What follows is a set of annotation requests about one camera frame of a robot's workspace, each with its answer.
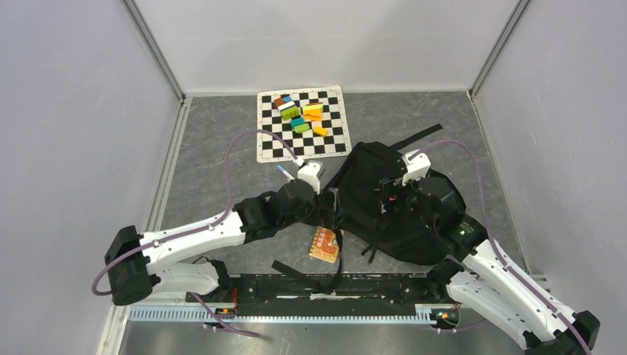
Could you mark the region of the black student backpack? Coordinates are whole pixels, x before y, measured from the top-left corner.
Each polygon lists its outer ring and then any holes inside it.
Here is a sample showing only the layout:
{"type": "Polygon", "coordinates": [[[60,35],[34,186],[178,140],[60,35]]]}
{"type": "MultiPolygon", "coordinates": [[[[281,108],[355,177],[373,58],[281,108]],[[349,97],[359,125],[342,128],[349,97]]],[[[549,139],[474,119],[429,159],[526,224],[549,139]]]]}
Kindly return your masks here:
{"type": "Polygon", "coordinates": [[[392,145],[356,145],[321,190],[303,179],[285,184],[268,199],[272,231],[304,223],[327,229],[343,252],[344,233],[378,251],[419,266],[474,254],[489,233],[467,214],[461,193],[442,173],[418,166],[418,154],[401,149],[440,130],[424,129],[392,145]]]}

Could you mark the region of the blue white marker pen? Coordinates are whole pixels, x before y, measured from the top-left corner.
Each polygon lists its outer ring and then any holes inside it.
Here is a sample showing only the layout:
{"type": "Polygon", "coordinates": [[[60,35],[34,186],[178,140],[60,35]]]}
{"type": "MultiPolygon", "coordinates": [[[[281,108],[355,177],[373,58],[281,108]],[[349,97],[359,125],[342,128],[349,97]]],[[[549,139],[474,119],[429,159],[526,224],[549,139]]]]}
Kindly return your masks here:
{"type": "Polygon", "coordinates": [[[287,181],[295,180],[295,177],[287,169],[285,169],[283,166],[278,165],[277,169],[285,176],[287,181]]]}

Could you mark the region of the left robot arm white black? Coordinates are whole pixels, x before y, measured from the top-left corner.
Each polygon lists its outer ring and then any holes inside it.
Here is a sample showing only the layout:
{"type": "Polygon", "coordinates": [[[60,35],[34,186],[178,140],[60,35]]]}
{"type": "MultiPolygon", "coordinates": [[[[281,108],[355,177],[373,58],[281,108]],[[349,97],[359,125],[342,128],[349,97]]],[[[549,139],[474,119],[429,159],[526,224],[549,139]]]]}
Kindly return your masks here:
{"type": "Polygon", "coordinates": [[[199,266],[186,260],[215,249],[241,246],[273,237],[295,223],[337,229],[342,221],[339,191],[316,193],[309,183],[293,180],[277,192],[236,203],[226,217],[163,231],[140,233],[135,226],[118,231],[104,256],[114,305],[131,305],[151,294],[189,292],[226,300],[232,281],[217,261],[199,266]]]}

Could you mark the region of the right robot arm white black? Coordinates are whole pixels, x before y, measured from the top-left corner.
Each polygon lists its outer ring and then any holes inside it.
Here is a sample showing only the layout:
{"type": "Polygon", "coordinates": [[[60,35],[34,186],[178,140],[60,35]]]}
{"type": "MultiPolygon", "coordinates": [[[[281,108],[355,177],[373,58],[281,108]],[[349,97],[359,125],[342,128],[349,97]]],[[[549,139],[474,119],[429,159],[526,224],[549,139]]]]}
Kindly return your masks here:
{"type": "Polygon", "coordinates": [[[487,229],[466,213],[445,177],[403,182],[384,178],[377,190],[385,212],[406,212],[435,235],[447,256],[429,272],[427,293],[451,299],[500,328],[525,354],[590,354],[600,321],[576,312],[526,274],[487,229]]]}

